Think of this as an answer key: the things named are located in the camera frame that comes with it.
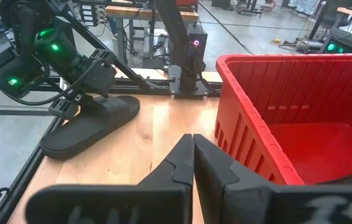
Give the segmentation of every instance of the red plastic bin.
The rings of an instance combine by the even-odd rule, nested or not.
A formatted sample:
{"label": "red plastic bin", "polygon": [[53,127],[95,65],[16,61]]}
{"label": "red plastic bin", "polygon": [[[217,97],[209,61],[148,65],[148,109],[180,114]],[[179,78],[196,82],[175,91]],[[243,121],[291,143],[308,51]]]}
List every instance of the red plastic bin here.
{"label": "red plastic bin", "polygon": [[225,55],[218,145],[276,184],[352,174],[352,54]]}

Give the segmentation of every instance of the concrete floor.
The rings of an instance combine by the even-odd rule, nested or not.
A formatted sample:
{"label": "concrete floor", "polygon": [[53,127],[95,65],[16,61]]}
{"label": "concrete floor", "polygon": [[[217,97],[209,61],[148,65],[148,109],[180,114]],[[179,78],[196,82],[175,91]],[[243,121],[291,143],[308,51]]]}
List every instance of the concrete floor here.
{"label": "concrete floor", "polygon": [[[290,12],[287,9],[276,7],[271,12],[264,12],[262,17],[255,15],[238,15],[236,12],[224,11],[211,7],[210,1],[200,1],[211,14],[228,29],[253,54],[290,54],[288,50],[280,49],[269,42],[278,38],[282,41],[293,41],[300,34],[303,37],[311,26],[303,27],[305,18]],[[247,54],[233,37],[208,13],[203,7],[199,8],[199,16],[203,28],[208,33],[208,41],[204,61],[206,71],[216,71],[216,59],[224,54]],[[134,22],[136,25],[148,24],[146,21]],[[101,34],[103,26],[91,28],[96,35]],[[75,34],[77,48],[80,53],[90,55],[93,47]],[[117,52],[116,40],[106,30],[99,37],[110,49]],[[142,50],[142,42],[136,42],[136,49]],[[39,101],[52,96],[52,93],[32,93],[27,99]],[[22,106],[0,93],[0,106]],[[34,116],[0,116],[0,187],[9,186],[19,170],[39,142],[44,131],[53,117]]]}

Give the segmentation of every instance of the gray floor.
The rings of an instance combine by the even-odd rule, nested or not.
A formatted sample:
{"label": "gray floor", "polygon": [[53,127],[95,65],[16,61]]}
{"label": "gray floor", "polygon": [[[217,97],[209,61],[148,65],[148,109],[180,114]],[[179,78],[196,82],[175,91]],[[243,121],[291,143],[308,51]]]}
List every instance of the gray floor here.
{"label": "gray floor", "polygon": [[[291,54],[293,52],[271,45],[270,41],[276,38],[282,41],[293,41],[298,35],[300,37],[306,35],[307,30],[312,27],[312,24],[303,26],[306,21],[304,17],[278,6],[271,12],[264,12],[259,18],[259,16],[241,16],[236,12],[213,8],[210,1],[200,2],[253,54]],[[263,3],[264,0],[259,0],[259,5]],[[221,55],[248,53],[203,7],[199,8],[199,16],[203,28],[208,33],[204,56],[206,71],[216,71],[216,59]],[[146,21],[141,23],[135,21],[134,24],[148,26]],[[159,22],[157,27],[163,27],[163,24]],[[102,29],[103,26],[91,28],[96,35],[101,34]],[[90,55],[93,52],[93,47],[78,34],[75,34],[75,39],[80,53]],[[99,39],[117,52],[117,42],[111,38],[109,30],[106,30]],[[135,47],[136,50],[142,50],[142,42],[136,42]],[[140,62],[131,58],[129,65],[138,67]],[[28,100],[38,101],[49,96],[52,96],[52,93],[33,93],[28,96]],[[0,93],[0,106],[10,108],[10,106],[21,105]],[[7,187],[11,184],[52,118],[0,116],[0,187]]]}

